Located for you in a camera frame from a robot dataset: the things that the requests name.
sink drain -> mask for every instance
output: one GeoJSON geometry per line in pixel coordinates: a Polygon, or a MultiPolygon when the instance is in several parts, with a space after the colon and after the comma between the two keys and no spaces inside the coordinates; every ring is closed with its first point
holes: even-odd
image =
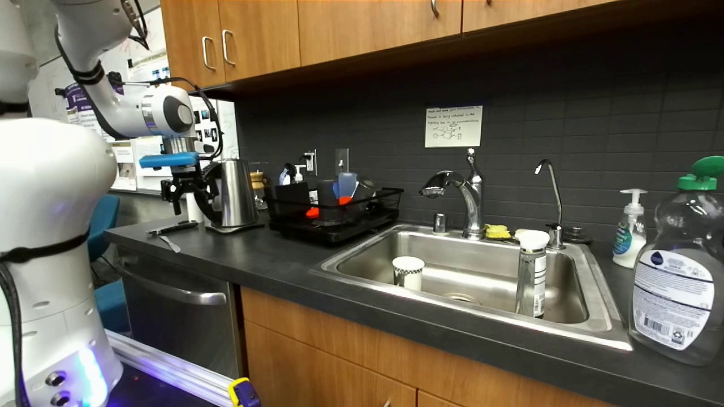
{"type": "Polygon", "coordinates": [[[443,294],[444,297],[448,297],[451,300],[457,300],[462,301],[464,303],[472,303],[472,304],[480,304],[480,301],[476,300],[475,297],[467,295],[467,294],[460,294],[460,293],[447,293],[443,294]]]}

faucet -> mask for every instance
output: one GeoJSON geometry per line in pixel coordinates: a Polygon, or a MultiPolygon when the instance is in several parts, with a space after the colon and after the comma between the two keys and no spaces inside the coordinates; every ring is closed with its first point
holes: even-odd
{"type": "Polygon", "coordinates": [[[553,184],[553,193],[555,194],[555,203],[558,208],[558,218],[556,218],[556,223],[546,224],[546,226],[550,228],[548,230],[548,235],[550,235],[548,247],[560,250],[565,248],[565,246],[563,245],[563,227],[560,225],[561,219],[563,218],[563,205],[561,205],[560,203],[560,192],[558,191],[558,182],[555,179],[553,163],[549,159],[541,160],[538,163],[538,167],[536,167],[535,174],[540,174],[541,169],[543,169],[544,165],[548,166],[548,172],[550,172],[550,180],[553,184]]]}
{"type": "Polygon", "coordinates": [[[475,162],[475,150],[468,148],[466,161],[470,166],[468,179],[454,171],[440,171],[430,178],[420,189],[420,195],[437,198],[445,194],[448,185],[455,186],[465,200],[466,217],[463,238],[481,240],[483,238],[483,177],[475,162]]]}

dishwasher handle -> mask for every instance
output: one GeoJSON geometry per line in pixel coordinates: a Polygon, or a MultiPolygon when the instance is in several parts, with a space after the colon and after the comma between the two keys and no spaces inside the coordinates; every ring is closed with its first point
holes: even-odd
{"type": "Polygon", "coordinates": [[[126,267],[127,264],[127,261],[120,259],[116,264],[116,270],[118,273],[123,277],[130,278],[146,290],[158,295],[192,305],[217,306],[226,305],[227,303],[226,294],[224,293],[199,293],[198,291],[182,290],[181,288],[161,284],[160,282],[151,281],[131,272],[126,267]]]}

bottle label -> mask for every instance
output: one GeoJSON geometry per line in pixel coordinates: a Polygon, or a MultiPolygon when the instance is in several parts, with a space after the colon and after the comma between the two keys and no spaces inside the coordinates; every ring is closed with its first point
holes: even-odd
{"type": "Polygon", "coordinates": [[[641,255],[633,284],[633,320],[644,336],[683,351],[702,333],[714,281],[700,263],[670,251],[641,255]]]}
{"type": "Polygon", "coordinates": [[[545,271],[546,261],[545,255],[543,255],[535,260],[535,288],[533,291],[533,316],[535,317],[543,315],[545,307],[545,271]]]}
{"type": "Polygon", "coordinates": [[[616,239],[613,243],[613,254],[624,254],[631,248],[631,231],[623,225],[618,225],[616,239]]]}

sink basin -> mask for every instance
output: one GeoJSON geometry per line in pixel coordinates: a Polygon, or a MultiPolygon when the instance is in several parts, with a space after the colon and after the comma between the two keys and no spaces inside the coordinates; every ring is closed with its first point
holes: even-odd
{"type": "Polygon", "coordinates": [[[390,295],[414,298],[480,317],[553,335],[631,350],[613,297],[586,246],[547,250],[543,320],[515,313],[519,247],[512,243],[462,239],[430,227],[396,225],[324,261],[325,275],[390,295]],[[392,260],[425,261],[420,291],[393,284],[392,260]]]}

